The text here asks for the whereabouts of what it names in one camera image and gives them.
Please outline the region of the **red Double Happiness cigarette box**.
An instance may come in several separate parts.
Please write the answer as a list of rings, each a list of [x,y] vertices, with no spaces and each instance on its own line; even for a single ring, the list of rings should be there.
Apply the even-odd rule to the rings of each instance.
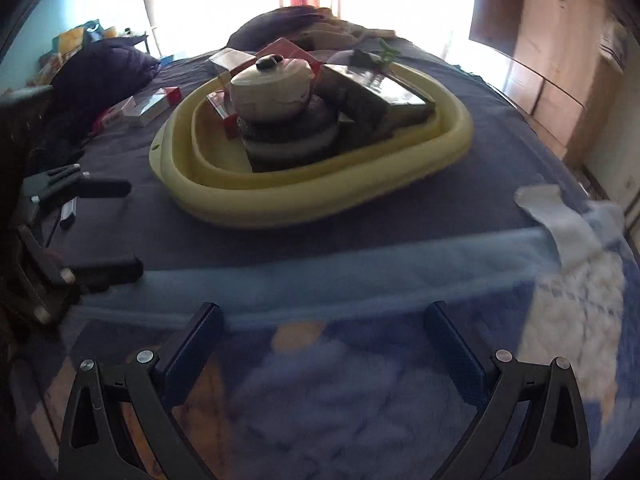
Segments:
[[[238,136],[238,114],[231,102],[228,92],[224,89],[210,92],[206,96],[217,117],[224,126],[224,132],[229,140]]]

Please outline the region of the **red silver cigarette carton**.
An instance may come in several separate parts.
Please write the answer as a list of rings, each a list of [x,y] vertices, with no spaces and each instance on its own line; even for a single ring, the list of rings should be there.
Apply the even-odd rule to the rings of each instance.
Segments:
[[[205,62],[206,70],[213,76],[235,76],[256,61],[254,55],[225,47],[214,52]]]

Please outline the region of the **dark round sponge puck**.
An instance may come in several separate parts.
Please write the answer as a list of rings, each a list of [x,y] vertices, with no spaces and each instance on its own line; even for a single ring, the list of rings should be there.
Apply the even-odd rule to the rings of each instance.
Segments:
[[[320,96],[284,122],[236,120],[247,157],[262,164],[292,165],[318,159],[333,150],[340,133],[340,112]]]

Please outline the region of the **brown Huangshan cigarette box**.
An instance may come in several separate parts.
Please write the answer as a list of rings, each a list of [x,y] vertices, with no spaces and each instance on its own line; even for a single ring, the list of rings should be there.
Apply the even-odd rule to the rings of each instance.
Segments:
[[[371,133],[386,138],[395,130],[422,124],[435,111],[430,98],[414,93],[382,73],[340,64],[324,64],[314,93]]]

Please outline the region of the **dark purple jacket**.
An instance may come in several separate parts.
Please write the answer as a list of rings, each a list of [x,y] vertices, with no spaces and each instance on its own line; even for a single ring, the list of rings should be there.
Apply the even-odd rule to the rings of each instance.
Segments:
[[[159,70],[160,61],[138,50],[134,38],[93,42],[53,77],[50,111],[70,114],[91,127],[103,112],[142,90]]]

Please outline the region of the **red white box on bed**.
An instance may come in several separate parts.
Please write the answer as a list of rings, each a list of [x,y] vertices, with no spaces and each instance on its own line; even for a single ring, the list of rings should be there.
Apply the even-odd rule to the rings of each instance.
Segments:
[[[149,122],[178,104],[182,99],[179,87],[165,87],[137,101],[134,96],[111,106],[100,118],[99,125],[112,128],[119,124],[145,127]]]

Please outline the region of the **yellow plastic basin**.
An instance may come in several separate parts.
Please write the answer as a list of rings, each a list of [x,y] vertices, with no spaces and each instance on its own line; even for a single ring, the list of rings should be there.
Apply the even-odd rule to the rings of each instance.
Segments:
[[[464,104],[439,81],[395,63],[392,75],[433,99],[434,115],[386,141],[282,171],[255,172],[238,138],[229,140],[206,96],[224,77],[184,98],[149,150],[153,174],[174,201],[202,221],[270,229],[338,214],[454,164],[470,149],[474,126]]]

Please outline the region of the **blue white quilted blanket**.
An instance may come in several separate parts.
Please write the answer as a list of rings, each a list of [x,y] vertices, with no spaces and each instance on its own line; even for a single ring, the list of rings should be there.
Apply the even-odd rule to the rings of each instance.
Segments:
[[[572,366],[591,477],[639,428],[639,267],[620,206],[586,212],[521,188],[528,229],[257,266],[145,271],[1,357],[1,474],[59,477],[78,366],[158,350],[202,304],[224,336],[171,414],[212,479],[435,478],[477,408],[457,392],[422,314],[444,302],[491,350]]]

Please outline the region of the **dark blue bed sheet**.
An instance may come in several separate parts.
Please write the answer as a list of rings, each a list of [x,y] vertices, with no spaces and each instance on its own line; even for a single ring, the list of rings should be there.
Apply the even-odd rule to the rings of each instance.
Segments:
[[[89,140],[81,168],[131,183],[124,198],[83,198],[51,249],[68,266],[139,257],[150,271],[257,266],[456,236],[528,229],[521,188],[551,185],[578,212],[587,195],[522,115],[477,77],[410,42],[394,70],[437,104],[427,125],[288,171],[258,174],[206,96],[202,56],[162,67],[145,96],[182,101],[143,128]]]

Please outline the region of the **beige and purple clothes pile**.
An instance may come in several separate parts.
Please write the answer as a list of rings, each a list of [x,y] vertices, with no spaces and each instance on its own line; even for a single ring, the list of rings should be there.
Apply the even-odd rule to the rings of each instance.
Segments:
[[[367,28],[333,15],[329,8],[285,6],[259,14],[236,30],[229,48],[257,52],[280,38],[305,51],[349,50],[367,39],[396,37],[390,29]]]

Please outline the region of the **wooden wardrobe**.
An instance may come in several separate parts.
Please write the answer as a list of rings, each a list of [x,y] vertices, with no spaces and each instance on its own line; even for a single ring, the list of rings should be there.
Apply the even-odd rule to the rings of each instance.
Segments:
[[[626,64],[608,0],[475,0],[470,38],[510,58],[503,93],[566,166],[582,166]]]

